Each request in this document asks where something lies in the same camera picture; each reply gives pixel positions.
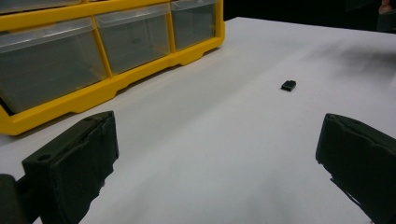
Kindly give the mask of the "set of transparent cabinet bins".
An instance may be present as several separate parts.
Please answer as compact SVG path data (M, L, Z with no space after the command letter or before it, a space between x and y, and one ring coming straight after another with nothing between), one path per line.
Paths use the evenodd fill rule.
M169 54L151 0L0 0L0 103L20 114Z

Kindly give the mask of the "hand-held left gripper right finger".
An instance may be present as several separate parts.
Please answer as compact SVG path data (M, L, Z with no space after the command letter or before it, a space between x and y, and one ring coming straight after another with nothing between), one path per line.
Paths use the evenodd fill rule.
M326 114L316 160L374 224L396 224L396 139L361 121Z

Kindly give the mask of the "clear plastic drawer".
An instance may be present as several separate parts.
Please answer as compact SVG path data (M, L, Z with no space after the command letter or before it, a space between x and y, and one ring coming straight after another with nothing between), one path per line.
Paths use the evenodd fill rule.
M176 0L170 3L176 49L184 49L215 36L217 0Z

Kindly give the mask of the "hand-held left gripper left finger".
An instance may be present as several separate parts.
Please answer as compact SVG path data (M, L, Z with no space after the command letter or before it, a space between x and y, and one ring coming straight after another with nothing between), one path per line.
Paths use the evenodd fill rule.
M80 120L22 161L43 224L78 224L119 157L112 111Z

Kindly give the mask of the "yellow drawer organizer cabinet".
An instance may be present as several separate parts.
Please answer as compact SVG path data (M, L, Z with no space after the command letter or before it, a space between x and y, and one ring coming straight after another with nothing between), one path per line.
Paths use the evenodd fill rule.
M223 0L215 4L215 36L190 47L177 50L174 38L174 28L170 3L176 0L151 0L153 3L165 2L170 11L166 22L170 52L149 63L136 67L118 77L98 82L90 87L72 92L63 97L26 110L20 114L10 115L0 103L0 134L18 135L25 133L39 125L68 113L80 113L93 108L107 100L114 98L118 91L139 79L148 77L165 68L175 65L185 65L201 58L206 52L220 46L225 37L225 23L223 21Z

